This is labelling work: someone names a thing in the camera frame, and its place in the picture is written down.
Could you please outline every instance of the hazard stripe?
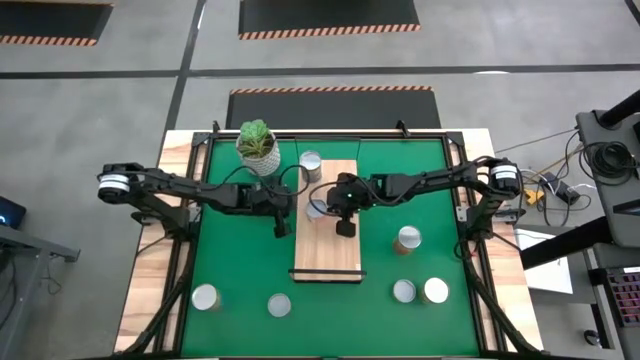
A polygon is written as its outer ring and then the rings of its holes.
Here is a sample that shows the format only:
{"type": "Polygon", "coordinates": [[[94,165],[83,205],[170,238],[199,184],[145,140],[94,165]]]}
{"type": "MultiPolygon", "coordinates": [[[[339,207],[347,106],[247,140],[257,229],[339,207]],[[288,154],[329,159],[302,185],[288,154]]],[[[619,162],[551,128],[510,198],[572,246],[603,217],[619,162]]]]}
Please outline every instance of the hazard stripe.
{"type": "Polygon", "coordinates": [[[316,87],[296,87],[296,88],[249,88],[234,89],[231,94],[258,94],[258,93],[311,93],[311,92],[344,92],[344,91],[432,91],[431,86],[316,86],[316,87]]]}
{"type": "Polygon", "coordinates": [[[291,29],[291,30],[270,30],[246,32],[238,35],[240,40],[268,40],[268,39],[284,39],[294,37],[308,36],[333,36],[333,35],[354,35],[354,34],[373,34],[387,32],[412,32],[422,29],[420,24],[395,24],[395,25],[365,25],[365,26],[347,26],[347,27],[331,27],[331,28],[313,28],[313,29],[291,29]]]}
{"type": "Polygon", "coordinates": [[[98,41],[95,39],[81,39],[73,37],[0,35],[0,44],[94,46],[97,43],[98,41]]]}

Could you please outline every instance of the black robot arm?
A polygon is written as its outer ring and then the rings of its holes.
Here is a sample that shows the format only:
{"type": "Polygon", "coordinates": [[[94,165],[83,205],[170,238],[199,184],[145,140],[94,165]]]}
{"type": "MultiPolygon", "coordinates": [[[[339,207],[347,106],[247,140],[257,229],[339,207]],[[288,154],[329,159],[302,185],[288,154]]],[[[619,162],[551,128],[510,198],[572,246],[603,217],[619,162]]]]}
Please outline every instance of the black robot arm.
{"type": "Polygon", "coordinates": [[[203,184],[137,163],[106,164],[98,176],[98,197],[109,204],[129,204],[139,210],[131,216],[143,223],[156,218],[168,235],[187,235],[189,210],[167,204],[155,194],[176,196],[209,205],[229,215],[273,216],[274,233],[283,237],[291,232],[285,222],[292,208],[286,187],[258,183],[203,184]]]}
{"type": "Polygon", "coordinates": [[[491,237],[491,218],[505,200],[520,194],[520,179],[516,165],[507,159],[478,158],[472,162],[417,175],[374,174],[368,179],[341,173],[337,184],[327,192],[328,211],[341,217],[336,232],[342,236],[355,235],[353,214],[373,206],[397,206],[414,196],[435,191],[468,187],[482,195],[479,204],[467,209],[465,233],[467,238],[491,237]],[[478,168],[487,167],[489,181],[478,180],[478,168]]]}

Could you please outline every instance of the white plant pot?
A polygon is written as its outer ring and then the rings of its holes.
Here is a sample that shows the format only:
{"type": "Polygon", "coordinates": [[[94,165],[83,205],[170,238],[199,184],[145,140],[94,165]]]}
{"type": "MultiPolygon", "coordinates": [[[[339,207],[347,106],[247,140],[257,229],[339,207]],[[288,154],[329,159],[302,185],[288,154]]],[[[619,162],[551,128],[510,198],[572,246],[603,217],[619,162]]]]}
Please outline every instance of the white plant pot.
{"type": "Polygon", "coordinates": [[[255,170],[255,172],[258,173],[258,176],[261,177],[273,174],[278,170],[278,167],[280,167],[280,149],[278,148],[278,141],[272,132],[269,132],[269,135],[271,135],[271,138],[273,139],[273,148],[271,148],[271,151],[267,155],[260,159],[246,158],[242,156],[240,151],[238,151],[238,147],[240,146],[240,136],[236,139],[236,152],[242,160],[242,164],[255,170]]]}

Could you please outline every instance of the green tabletop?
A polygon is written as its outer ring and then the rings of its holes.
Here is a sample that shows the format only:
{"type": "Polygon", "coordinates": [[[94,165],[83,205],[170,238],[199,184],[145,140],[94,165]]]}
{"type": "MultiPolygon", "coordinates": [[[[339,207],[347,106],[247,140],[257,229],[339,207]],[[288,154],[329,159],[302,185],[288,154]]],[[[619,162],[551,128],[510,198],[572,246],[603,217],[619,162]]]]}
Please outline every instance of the green tabletop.
{"type": "MultiPolygon", "coordinates": [[[[356,159],[358,175],[408,174],[445,167],[439,140],[279,141],[280,169],[296,164],[308,149],[324,159],[356,159]]],[[[233,141],[216,141],[210,183],[219,183],[241,162],[233,141]]],[[[255,181],[246,171],[231,181],[255,181]]],[[[297,189],[291,171],[285,183],[297,189]]],[[[462,263],[453,253],[457,241],[451,192],[414,198],[393,208],[360,215],[361,284],[295,283],[294,228],[285,238],[273,235],[273,219],[227,216],[205,207],[193,287],[212,284],[222,306],[203,312],[189,306],[182,355],[218,356],[436,356],[477,355],[474,323],[462,263]],[[391,247],[398,230],[416,226],[423,243],[408,256],[391,247]],[[443,304],[416,299],[401,304],[392,297],[396,280],[416,286],[439,277],[450,288],[443,304]],[[292,309],[272,317],[267,301],[289,296],[292,309]]]]}

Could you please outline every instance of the gray floor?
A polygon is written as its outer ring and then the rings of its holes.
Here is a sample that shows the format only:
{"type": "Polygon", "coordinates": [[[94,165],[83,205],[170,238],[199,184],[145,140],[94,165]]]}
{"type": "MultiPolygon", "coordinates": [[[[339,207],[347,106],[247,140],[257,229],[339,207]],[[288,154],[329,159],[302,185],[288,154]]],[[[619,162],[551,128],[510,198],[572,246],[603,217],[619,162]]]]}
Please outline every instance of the gray floor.
{"type": "MultiPolygon", "coordinates": [[[[0,72],[177,70],[195,4],[117,1],[96,47],[2,45],[0,72]]],[[[239,41],[238,2],[211,0],[191,68],[640,63],[640,27],[622,0],[416,0],[416,6],[423,25],[416,33],[239,41]],[[602,19],[606,26],[598,26],[602,19]]],[[[637,90],[638,80],[637,72],[191,78],[176,128],[223,124],[234,88],[431,85],[444,128],[489,128],[500,150],[571,129],[577,112],[610,107],[637,90]]],[[[97,199],[95,175],[106,162],[155,165],[175,83],[0,80],[0,195],[29,208],[25,231],[82,248],[78,263],[53,268],[64,289],[55,297],[43,289],[21,359],[110,353],[140,228],[129,219],[130,208],[97,199]]],[[[541,169],[562,156],[567,138],[500,155],[541,169]]],[[[575,165],[566,181],[590,183],[575,165]]],[[[570,225],[602,214],[597,194],[583,191],[593,205],[572,213],[570,225]]],[[[522,223],[543,223],[528,210],[522,223]]],[[[551,220],[559,221],[559,214],[551,220]]],[[[593,326],[588,308],[557,307],[535,297],[534,306],[548,350],[589,354],[576,335],[593,326]]]]}

